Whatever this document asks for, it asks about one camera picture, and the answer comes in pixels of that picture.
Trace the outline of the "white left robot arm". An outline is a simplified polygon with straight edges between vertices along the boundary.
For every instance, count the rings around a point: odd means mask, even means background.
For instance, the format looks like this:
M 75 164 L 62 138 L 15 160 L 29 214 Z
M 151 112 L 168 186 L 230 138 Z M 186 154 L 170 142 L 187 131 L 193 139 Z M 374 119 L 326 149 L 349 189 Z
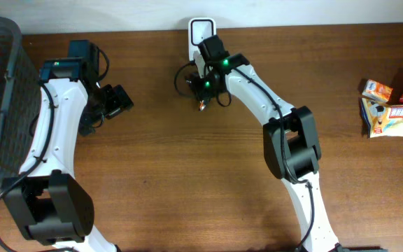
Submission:
M 4 202 L 20 234 L 49 251 L 119 251 L 95 227 L 94 203 L 76 181 L 78 135 L 95 132 L 134 103 L 121 85 L 101 85 L 99 59 L 106 53 L 74 40 L 65 58 L 44 62 L 39 74 L 41 108 L 29 152 L 16 177 L 2 182 Z

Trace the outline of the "orange tissue pack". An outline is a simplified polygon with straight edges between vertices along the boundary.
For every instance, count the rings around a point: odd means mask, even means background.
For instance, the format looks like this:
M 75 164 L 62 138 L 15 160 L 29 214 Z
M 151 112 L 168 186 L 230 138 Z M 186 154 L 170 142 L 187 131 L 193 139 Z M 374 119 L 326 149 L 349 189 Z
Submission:
M 393 92 L 391 87 L 372 79 L 368 79 L 362 91 L 362 95 L 378 102 L 386 103 Z

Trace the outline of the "grey orange snack packet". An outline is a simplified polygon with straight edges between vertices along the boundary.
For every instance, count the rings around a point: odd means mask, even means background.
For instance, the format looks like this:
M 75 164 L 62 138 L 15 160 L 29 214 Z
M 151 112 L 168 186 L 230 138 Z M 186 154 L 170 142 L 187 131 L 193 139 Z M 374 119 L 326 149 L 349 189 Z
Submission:
M 199 108 L 198 111 L 203 111 L 207 105 L 209 104 L 210 100 L 209 99 L 203 99 L 199 102 Z

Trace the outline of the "yellow cookie snack bag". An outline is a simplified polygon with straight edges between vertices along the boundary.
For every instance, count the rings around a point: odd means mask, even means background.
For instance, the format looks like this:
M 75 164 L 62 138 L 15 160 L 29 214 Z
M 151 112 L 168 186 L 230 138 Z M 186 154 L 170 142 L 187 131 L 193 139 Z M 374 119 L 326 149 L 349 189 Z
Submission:
M 368 137 L 403 137 L 403 104 L 387 105 L 372 99 L 360 100 Z

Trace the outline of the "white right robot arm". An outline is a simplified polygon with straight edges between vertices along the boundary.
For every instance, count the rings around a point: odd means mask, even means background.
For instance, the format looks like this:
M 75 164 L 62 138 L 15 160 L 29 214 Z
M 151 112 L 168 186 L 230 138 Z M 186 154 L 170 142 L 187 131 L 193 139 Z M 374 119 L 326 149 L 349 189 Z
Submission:
M 197 71 L 186 81 L 203 111 L 222 94 L 239 99 L 262 126 L 264 161 L 285 186 L 301 239 L 296 251 L 342 251 L 320 191 L 321 149 L 316 122 L 306 107 L 276 95 L 242 55 L 231 55 L 216 36 L 203 38 L 190 61 Z

